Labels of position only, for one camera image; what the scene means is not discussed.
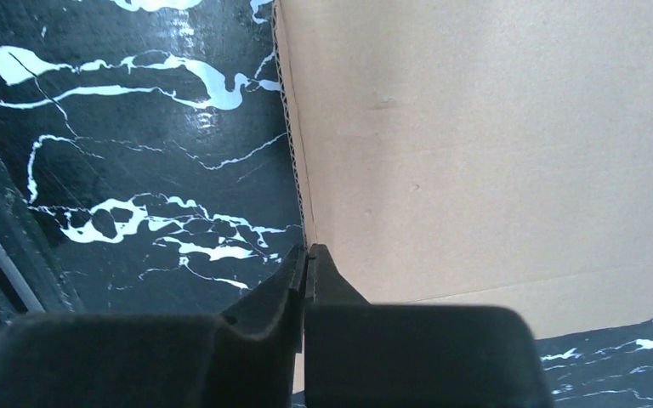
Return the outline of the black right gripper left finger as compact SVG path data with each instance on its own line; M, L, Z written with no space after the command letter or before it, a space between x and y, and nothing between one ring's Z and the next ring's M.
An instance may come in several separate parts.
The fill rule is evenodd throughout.
M306 252L217 314L27 314L0 332L0 407L287 407Z

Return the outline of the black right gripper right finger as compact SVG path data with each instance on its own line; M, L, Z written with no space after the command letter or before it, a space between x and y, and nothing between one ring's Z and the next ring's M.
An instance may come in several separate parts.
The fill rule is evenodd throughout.
M486 305L368 302L327 246L306 261L308 407L551 407L529 326Z

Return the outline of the brown cardboard box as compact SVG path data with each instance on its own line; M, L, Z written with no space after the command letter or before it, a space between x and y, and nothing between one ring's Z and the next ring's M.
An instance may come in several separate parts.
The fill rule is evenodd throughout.
M305 236L374 303L486 303L558 402L653 405L653 1L278 1Z

